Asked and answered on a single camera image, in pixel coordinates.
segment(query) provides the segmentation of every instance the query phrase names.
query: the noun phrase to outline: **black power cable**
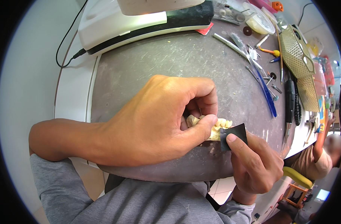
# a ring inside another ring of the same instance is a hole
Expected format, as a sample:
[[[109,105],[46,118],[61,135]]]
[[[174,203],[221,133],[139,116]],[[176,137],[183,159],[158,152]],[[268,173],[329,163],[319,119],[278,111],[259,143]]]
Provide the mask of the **black power cable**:
[[[65,68],[66,66],[68,66],[68,65],[70,64],[70,62],[71,62],[72,59],[75,59],[75,58],[77,58],[77,57],[83,55],[84,53],[86,53],[86,50],[85,50],[85,49],[79,50],[74,56],[72,56],[72,58],[68,61],[68,63],[67,63],[66,65],[63,65],[63,66],[60,65],[60,64],[58,63],[58,61],[57,61],[57,55],[58,55],[58,51],[60,50],[61,44],[62,44],[63,41],[65,40],[67,34],[70,32],[70,30],[71,30],[73,24],[75,23],[77,17],[79,16],[79,14],[81,13],[81,11],[82,11],[83,8],[85,7],[87,1],[88,1],[88,0],[86,0],[85,3],[83,4],[83,6],[81,7],[80,11],[78,12],[78,14],[76,15],[75,19],[73,20],[73,22],[72,22],[72,24],[71,24],[69,30],[67,31],[67,33],[66,33],[65,36],[63,37],[63,39],[62,39],[62,41],[61,41],[59,47],[57,48],[57,52],[56,52],[56,63],[57,63],[57,65],[58,65],[60,68],[62,68],[62,69]]]
[[[313,4],[313,3],[307,3],[303,8],[302,8],[302,15],[301,15],[301,17],[300,17],[300,20],[299,20],[299,23],[298,23],[298,25],[297,26],[299,26],[300,25],[300,22],[301,22],[301,20],[302,20],[302,17],[304,16],[304,10],[305,10],[305,7],[307,6],[307,5],[311,5],[311,4]]]

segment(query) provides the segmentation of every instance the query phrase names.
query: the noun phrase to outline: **beige basket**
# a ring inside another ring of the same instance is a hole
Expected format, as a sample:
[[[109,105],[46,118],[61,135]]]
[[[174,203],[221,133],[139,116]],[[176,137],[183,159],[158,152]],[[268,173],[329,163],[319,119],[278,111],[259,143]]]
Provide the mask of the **beige basket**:
[[[297,78],[297,87],[305,110],[320,112],[312,74],[315,66],[299,30],[289,25],[280,34],[281,53],[287,67]]]

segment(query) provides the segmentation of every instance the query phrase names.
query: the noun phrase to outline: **scratched table surface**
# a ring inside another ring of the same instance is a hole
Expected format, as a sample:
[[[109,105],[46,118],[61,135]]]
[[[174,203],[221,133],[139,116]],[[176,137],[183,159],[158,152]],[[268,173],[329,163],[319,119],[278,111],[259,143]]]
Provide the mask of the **scratched table surface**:
[[[204,36],[196,31],[184,31],[155,36],[133,42],[101,56],[93,89],[91,122],[111,119],[155,74],[177,77],[208,77],[217,88],[218,117],[232,120],[233,125],[245,123],[249,132],[264,138],[282,157],[285,130],[284,85],[280,85],[280,65],[268,63],[274,56],[258,51],[258,63],[265,71],[274,72],[272,81],[283,94],[270,89],[275,101],[277,117],[271,115],[260,85],[245,68],[250,65],[214,33],[231,40],[234,32],[245,44],[254,46],[264,35],[243,34],[245,25],[236,26],[213,19],[213,27]],[[270,35],[262,48],[278,49],[277,37]],[[231,151],[221,152],[220,142],[207,141],[179,159],[140,167],[99,167],[118,176],[163,182],[209,181],[232,176]]]

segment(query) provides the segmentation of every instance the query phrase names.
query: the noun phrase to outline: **yellow chair seat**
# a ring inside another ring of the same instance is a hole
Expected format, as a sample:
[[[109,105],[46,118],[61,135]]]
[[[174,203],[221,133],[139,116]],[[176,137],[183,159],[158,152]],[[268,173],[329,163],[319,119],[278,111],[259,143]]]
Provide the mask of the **yellow chair seat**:
[[[283,167],[283,172],[284,172],[284,176],[290,177],[291,179],[293,179],[299,185],[301,185],[301,186],[303,186],[303,187],[305,187],[307,189],[311,189],[312,188],[312,186],[313,186],[312,181],[307,179],[306,177],[302,176],[299,172],[297,172],[293,168],[284,166]]]

